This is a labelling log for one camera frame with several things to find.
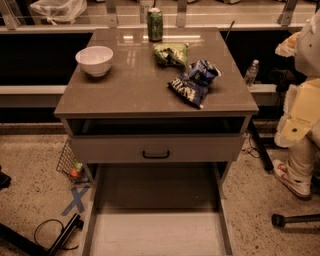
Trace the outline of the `grey drawer cabinet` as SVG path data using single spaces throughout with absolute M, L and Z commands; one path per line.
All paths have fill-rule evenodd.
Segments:
M 110 47 L 114 52 L 113 65 L 100 79 L 91 79 L 81 70 L 73 73 L 55 110 L 69 138 L 243 135 L 245 139 L 248 123 L 258 107 L 219 30 L 167 28 L 163 40 L 187 44 L 190 63 L 204 59 L 221 71 L 203 101 L 203 108 L 193 107 L 168 87 L 181 72 L 157 64 L 145 29 L 99 29 L 89 43 Z M 225 178 L 234 161 L 181 164 L 215 164 L 219 177 Z M 136 163 L 82 164 L 88 178 L 94 180 L 99 165 Z

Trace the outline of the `grey top drawer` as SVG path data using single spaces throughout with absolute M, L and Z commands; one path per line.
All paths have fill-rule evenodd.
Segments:
M 69 143 L 82 163 L 230 162 L 238 158 L 244 136 L 71 136 Z M 171 153 L 167 159 L 145 159 L 143 150 Z

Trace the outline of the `open grey middle drawer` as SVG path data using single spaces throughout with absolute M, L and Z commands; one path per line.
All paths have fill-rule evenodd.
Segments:
M 238 256 L 218 166 L 99 165 L 79 256 Z

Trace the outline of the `blue chip bag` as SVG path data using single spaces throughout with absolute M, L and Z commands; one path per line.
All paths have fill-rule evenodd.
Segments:
M 221 76 L 221 71 L 207 60 L 198 60 L 191 64 L 191 69 L 168 83 L 179 96 L 199 109 L 214 79 Z

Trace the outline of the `green chip bag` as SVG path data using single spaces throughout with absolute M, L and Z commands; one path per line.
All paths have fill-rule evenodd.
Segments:
M 164 66 L 185 66 L 187 45 L 183 43 L 162 43 L 153 47 L 156 61 Z

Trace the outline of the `white bowl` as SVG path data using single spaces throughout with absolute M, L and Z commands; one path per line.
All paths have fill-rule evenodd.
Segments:
M 102 77 L 112 66 L 113 51 L 106 46 L 91 46 L 79 51 L 75 59 L 85 73 Z

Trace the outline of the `green soda can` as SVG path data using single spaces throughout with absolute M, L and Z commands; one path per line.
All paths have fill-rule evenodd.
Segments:
M 156 7 L 150 8 L 147 13 L 147 29 L 150 41 L 157 42 L 163 36 L 163 14 Z

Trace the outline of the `clear water bottle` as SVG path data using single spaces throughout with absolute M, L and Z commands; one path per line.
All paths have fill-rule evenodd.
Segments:
M 247 68 L 246 74 L 244 76 L 245 84 L 251 87 L 259 72 L 259 61 L 253 60 L 250 66 Z

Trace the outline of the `black headphones bag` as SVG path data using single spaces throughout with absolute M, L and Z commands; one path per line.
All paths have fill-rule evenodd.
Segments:
M 269 79 L 276 85 L 277 92 L 286 92 L 290 85 L 298 85 L 299 80 L 289 69 L 272 69 L 269 73 Z

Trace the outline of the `seated person beige clothes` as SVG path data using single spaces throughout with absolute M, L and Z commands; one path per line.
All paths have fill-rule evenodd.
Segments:
M 295 69 L 306 76 L 300 85 L 286 92 L 275 143 L 288 149 L 285 162 L 273 162 L 277 179 L 297 197 L 311 195 L 311 179 L 320 148 L 320 10 L 275 50 L 283 57 L 295 58 Z

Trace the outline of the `yellow paper envelope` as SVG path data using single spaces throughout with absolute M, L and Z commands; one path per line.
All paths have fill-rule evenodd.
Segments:
M 281 134 L 290 141 L 301 140 L 320 120 L 320 79 L 301 84 L 296 91 L 289 118 Z

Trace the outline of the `black chair leg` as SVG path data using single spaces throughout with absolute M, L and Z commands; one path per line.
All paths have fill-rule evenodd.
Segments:
M 286 224 L 290 224 L 290 223 L 319 222 L 319 221 L 320 221 L 320 214 L 289 216 L 289 217 L 285 217 L 279 214 L 273 214 L 271 217 L 272 225 L 275 227 L 281 227 L 281 228 L 283 228 Z

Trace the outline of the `white red sneaker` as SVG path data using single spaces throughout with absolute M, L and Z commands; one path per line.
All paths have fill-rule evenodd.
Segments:
M 292 177 L 286 164 L 280 160 L 273 161 L 273 173 L 275 177 L 284 184 L 292 193 L 302 199 L 311 195 L 311 178 L 297 180 Z

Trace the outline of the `clear plastic bag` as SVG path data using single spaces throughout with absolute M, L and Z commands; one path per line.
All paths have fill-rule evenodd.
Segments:
M 87 9 L 87 0 L 37 0 L 30 8 L 51 24 L 73 24 Z

